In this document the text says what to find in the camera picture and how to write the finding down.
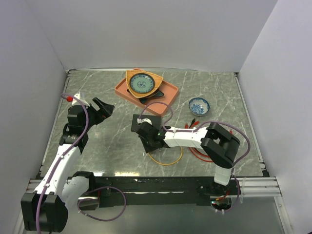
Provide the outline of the black network switch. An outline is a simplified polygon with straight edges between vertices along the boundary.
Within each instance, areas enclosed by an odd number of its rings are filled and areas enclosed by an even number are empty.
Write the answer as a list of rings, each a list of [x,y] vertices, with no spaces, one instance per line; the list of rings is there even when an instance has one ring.
[[[137,118],[139,117],[139,114],[133,114],[132,118],[132,125],[131,125],[131,131],[135,132],[138,128]],[[157,129],[161,128],[161,116],[154,116],[154,115],[142,115],[142,119],[148,118],[152,125],[156,127]]]

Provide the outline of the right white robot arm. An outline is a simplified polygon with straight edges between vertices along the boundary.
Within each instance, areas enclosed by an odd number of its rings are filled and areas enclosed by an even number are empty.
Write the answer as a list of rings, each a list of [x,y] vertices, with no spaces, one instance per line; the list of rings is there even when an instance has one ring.
[[[240,141],[218,123],[211,123],[198,130],[175,127],[165,130],[143,122],[133,131],[138,134],[147,153],[173,147],[203,150],[215,164],[214,191],[222,195],[230,189],[229,181]]]

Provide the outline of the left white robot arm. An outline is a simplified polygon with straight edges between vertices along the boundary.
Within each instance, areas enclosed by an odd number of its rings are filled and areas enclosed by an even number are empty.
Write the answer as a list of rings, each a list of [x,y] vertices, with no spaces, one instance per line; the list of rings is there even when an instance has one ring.
[[[21,210],[26,230],[62,232],[72,203],[81,194],[91,196],[96,192],[97,184],[91,172],[77,173],[71,182],[67,182],[74,163],[87,144],[87,132],[109,118],[115,108],[97,97],[93,102],[98,109],[80,97],[73,98],[54,161],[34,191],[22,196]]]

